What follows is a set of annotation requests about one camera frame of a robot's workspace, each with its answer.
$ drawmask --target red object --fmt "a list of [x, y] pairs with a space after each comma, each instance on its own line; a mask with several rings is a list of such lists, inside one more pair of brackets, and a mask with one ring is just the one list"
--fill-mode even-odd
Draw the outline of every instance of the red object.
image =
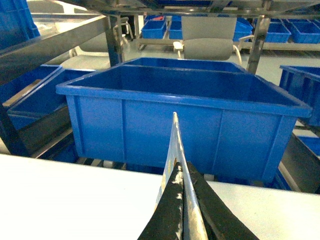
[[152, 20], [154, 20], [154, 21], [161, 21], [163, 19], [164, 19], [164, 16], [157, 16], [155, 18], [152, 18]]

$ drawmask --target blue storage bin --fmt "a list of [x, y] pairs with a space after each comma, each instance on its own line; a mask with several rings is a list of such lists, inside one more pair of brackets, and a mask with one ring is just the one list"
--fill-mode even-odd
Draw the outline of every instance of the blue storage bin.
[[144, 39], [162, 39], [166, 30], [166, 21], [148, 21], [142, 28], [142, 36]]
[[297, 44], [320, 43], [320, 28], [313, 22], [294, 22], [291, 33], [293, 41]]
[[310, 118], [303, 120], [320, 126], [320, 67], [280, 66], [280, 87], [313, 108]]
[[9, 118], [15, 129], [19, 130], [23, 127], [32, 124], [33, 122], [37, 121], [39, 118], [34, 116], [21, 116], [16, 114], [8, 114]]
[[40, 36], [26, 0], [0, 2], [0, 50]]
[[287, 181], [285, 180], [284, 176], [281, 174], [279, 169], [276, 170], [273, 181], [271, 183], [265, 183], [264, 186], [271, 189], [291, 191], [290, 186], [288, 185]]
[[8, 109], [8, 114], [41, 118], [65, 106], [66, 98], [56, 94], [56, 85], [79, 78], [93, 70], [64, 69], [34, 88], [28, 95]]
[[182, 25], [180, 21], [171, 22], [171, 26], [169, 28], [169, 39], [183, 39]]
[[172, 16], [172, 22], [181, 22], [181, 16]]
[[286, 43], [290, 37], [290, 31], [282, 23], [270, 23], [265, 37], [266, 43]]
[[239, 42], [240, 38], [252, 35], [252, 29], [253, 27], [247, 20], [245, 20], [244, 18], [238, 18], [236, 20], [233, 41]]
[[163, 21], [166, 20], [166, 16], [162, 16], [162, 15], [148, 15], [144, 18], [144, 24], [146, 24], [148, 21], [150, 20], [153, 20], [155, 18], [158, 18], [158, 17], [163, 17]]
[[64, 163], [75, 163], [78, 158], [76, 145], [73, 143], [63, 149], [53, 160]]
[[320, 20], [314, 19], [314, 20], [312, 20], [312, 22], [313, 22], [315, 25], [317, 25], [318, 28], [320, 28]]
[[52, 76], [59, 74], [61, 72], [61, 66], [53, 66], [53, 65], [41, 65], [36, 69], [25, 73], [24, 75], [17, 77], [16, 79], [0, 86], [0, 101], [4, 103], [15, 94], [19, 93], [25, 87], [29, 86], [36, 80], [41, 80], [39, 83], [35, 84], [31, 89], [26, 91], [21, 97], [18, 97], [15, 101], [11, 103], [4, 104], [4, 108], [8, 109], [12, 107], [15, 103], [20, 101], [24, 96], [29, 94], [32, 89], [38, 88], [41, 86], [45, 81], [47, 81]]
[[233, 62], [227, 62], [227, 61], [140, 57], [137, 59], [124, 62], [123, 65], [212, 70], [212, 71], [231, 72], [231, 73], [247, 73], [247, 71], [243, 67]]
[[239, 179], [272, 181], [297, 117], [311, 114], [244, 73], [119, 65], [56, 89], [81, 157], [163, 168], [177, 112], [186, 159], [201, 173]]
[[299, 139], [305, 145], [307, 145], [307, 147], [311, 149], [315, 155], [320, 156], [320, 138], [319, 137], [299, 136]]

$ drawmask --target white table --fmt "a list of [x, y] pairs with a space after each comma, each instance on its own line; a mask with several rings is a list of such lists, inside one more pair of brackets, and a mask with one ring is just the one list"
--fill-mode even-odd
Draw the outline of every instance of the white table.
[[[0, 155], [0, 239], [135, 240], [162, 177]], [[261, 240], [320, 239], [320, 196], [210, 182]]]

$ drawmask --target gray chair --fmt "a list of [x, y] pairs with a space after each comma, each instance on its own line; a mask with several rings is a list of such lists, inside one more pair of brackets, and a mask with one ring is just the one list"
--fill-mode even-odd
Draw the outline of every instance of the gray chair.
[[224, 61], [236, 51], [241, 64], [240, 52], [233, 42], [236, 22], [232, 17], [183, 16], [183, 44], [175, 42], [173, 46], [179, 57], [184, 51], [185, 59]]

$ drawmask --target gray floor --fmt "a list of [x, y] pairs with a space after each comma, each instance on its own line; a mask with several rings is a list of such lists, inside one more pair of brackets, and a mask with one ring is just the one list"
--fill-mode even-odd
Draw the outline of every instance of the gray floor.
[[[139, 57], [176, 59], [178, 54], [170, 46], [148, 45], [144, 50], [138, 50], [136, 42], [132, 41], [124, 46], [124, 57], [126, 61]], [[241, 57], [242, 67], [246, 68], [249, 53], [242, 51]], [[233, 54], [228, 62], [238, 64], [237, 56]], [[256, 74], [279, 85], [282, 73], [280, 65], [320, 67], [320, 52], [265, 50], [260, 58]]]

